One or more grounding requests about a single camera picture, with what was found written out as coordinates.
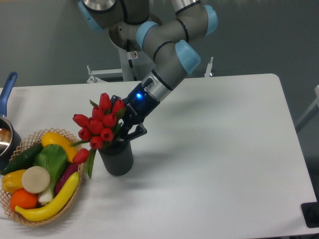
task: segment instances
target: fruit basket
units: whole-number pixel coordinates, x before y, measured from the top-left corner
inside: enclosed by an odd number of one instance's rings
[[[70,132],[68,132],[64,129],[51,128],[51,129],[40,130],[39,132],[35,132],[33,135],[30,135],[28,138],[25,138],[25,140],[22,141],[20,143],[20,145],[16,148],[16,151],[13,153],[10,160],[13,160],[17,155],[19,155],[20,153],[22,153],[26,149],[30,148],[31,146],[36,145],[38,143],[41,143],[42,137],[48,132],[58,133],[58,134],[64,136],[66,139],[68,139],[71,143],[78,141],[78,139],[73,134],[71,134]],[[80,149],[81,149],[81,145],[76,146],[77,151],[79,151]],[[72,196],[68,200],[68,202],[65,204],[65,206],[57,214],[55,214],[51,218],[40,221],[40,222],[32,222],[32,221],[27,220],[21,214],[14,212],[11,209],[11,207],[10,207],[11,194],[8,192],[5,192],[3,189],[1,189],[0,190],[0,203],[2,204],[2,207],[4,208],[4,213],[13,222],[20,223],[21,225],[29,226],[29,227],[45,225],[47,223],[50,223],[50,222],[58,219],[61,215],[63,215],[70,208],[70,206],[74,202],[74,199],[76,198],[77,193],[78,193],[79,188],[80,188],[83,172],[84,172],[84,164],[82,163],[82,164],[79,164],[79,166],[78,166],[79,182],[76,186],[74,193],[72,194]]]

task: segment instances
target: pot handle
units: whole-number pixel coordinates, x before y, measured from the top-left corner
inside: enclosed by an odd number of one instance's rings
[[[0,95],[0,116],[6,117],[6,106],[8,103],[9,95],[17,77],[18,74],[16,72],[11,72],[5,82],[4,88]]]

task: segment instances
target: bok choy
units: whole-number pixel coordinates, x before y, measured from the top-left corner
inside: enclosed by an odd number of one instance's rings
[[[45,168],[50,174],[49,186],[38,195],[39,203],[47,204],[54,198],[54,186],[68,165],[65,150],[57,144],[49,144],[34,160],[34,166]]]

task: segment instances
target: black vase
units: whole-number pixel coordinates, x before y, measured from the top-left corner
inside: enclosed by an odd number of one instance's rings
[[[129,141],[120,141],[113,148],[100,148],[99,153],[106,170],[114,176],[122,176],[133,166],[133,154]]]

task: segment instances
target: red tulip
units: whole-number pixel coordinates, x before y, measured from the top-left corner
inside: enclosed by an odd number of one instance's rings
[[[99,136],[93,136],[90,140],[92,149],[99,149],[103,147],[103,140]]]
[[[110,128],[104,128],[101,132],[101,139],[103,141],[111,141],[114,135]]]
[[[122,100],[118,99],[117,101],[115,101],[113,109],[112,109],[112,113],[116,113],[117,111],[119,111],[120,109],[125,108],[125,104]]]
[[[90,156],[90,152],[86,148],[82,148],[73,157],[73,163],[76,163],[76,164],[85,163],[88,160],[89,156]]]
[[[92,134],[88,128],[82,128],[79,132],[79,137],[83,141],[89,141],[92,137]]]
[[[99,106],[94,106],[92,110],[92,118],[102,121],[104,117],[104,111]]]
[[[73,120],[82,128],[88,126],[88,118],[82,114],[75,114]]]
[[[101,94],[99,107],[105,111],[107,111],[111,108],[111,100],[110,100],[110,97],[108,94],[106,94],[106,93]]]
[[[117,118],[114,113],[110,113],[108,115],[105,115],[102,119],[102,123],[104,124],[105,127],[113,127],[117,123]]]
[[[93,134],[100,134],[104,126],[101,121],[97,119],[91,119],[89,120],[88,128]]]

